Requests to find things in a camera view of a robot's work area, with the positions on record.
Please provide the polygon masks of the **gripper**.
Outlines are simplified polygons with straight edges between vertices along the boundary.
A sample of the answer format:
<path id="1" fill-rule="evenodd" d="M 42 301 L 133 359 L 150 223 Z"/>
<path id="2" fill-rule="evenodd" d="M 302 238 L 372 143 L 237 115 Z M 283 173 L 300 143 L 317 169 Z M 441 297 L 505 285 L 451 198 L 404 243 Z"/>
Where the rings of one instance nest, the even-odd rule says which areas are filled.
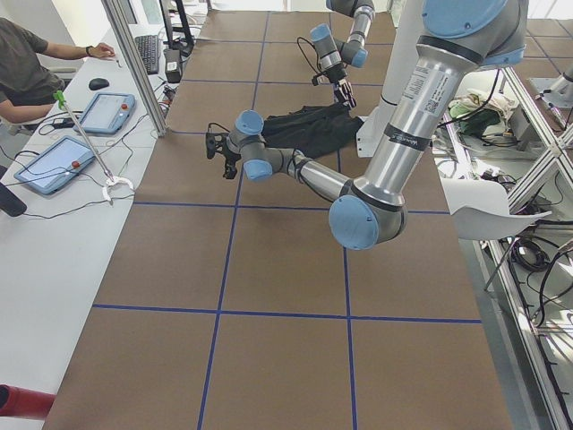
<path id="1" fill-rule="evenodd" d="M 355 108 L 356 100 L 354 98 L 352 86 L 347 82 L 346 78 L 346 67 L 342 64 L 335 64 L 330 68 L 320 67 L 319 71 L 312 77 L 312 85 L 318 86 L 325 82 L 333 84 L 333 92 L 336 102 L 349 108 Z"/>
<path id="2" fill-rule="evenodd" d="M 205 134 L 207 159 L 213 159 L 216 154 L 222 155 L 225 158 L 223 177 L 234 179 L 237 174 L 236 163 L 240 155 L 230 150 L 229 143 L 229 133 L 207 132 Z"/>

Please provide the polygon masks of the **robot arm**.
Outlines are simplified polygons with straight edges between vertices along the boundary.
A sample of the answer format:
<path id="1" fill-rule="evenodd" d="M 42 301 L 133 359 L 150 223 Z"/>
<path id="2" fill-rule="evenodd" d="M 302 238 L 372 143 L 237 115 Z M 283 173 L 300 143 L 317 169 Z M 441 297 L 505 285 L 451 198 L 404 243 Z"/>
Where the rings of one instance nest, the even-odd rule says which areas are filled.
<path id="1" fill-rule="evenodd" d="M 207 154 L 221 154 L 227 176 L 241 163 L 260 182 L 283 173 L 330 202 L 329 227 L 345 248 L 365 250 L 397 237 L 406 224 L 402 194 L 464 77 L 521 61 L 525 1 L 408 1 L 398 22 L 386 84 L 396 103 L 380 103 L 367 119 L 377 143 L 365 172 L 349 178 L 296 149 L 272 148 L 263 120 L 245 110 L 221 137 L 208 135 Z"/>
<path id="2" fill-rule="evenodd" d="M 311 30 L 311 41 L 318 59 L 318 71 L 312 84 L 318 85 L 324 76 L 333 87 L 335 101 L 349 108 L 356 102 L 352 86 L 347 79 L 346 67 L 362 68 L 368 56 L 364 48 L 372 21 L 375 17 L 373 1 L 327 0 L 326 7 L 353 19 L 346 41 L 335 39 L 328 24 L 320 24 Z"/>

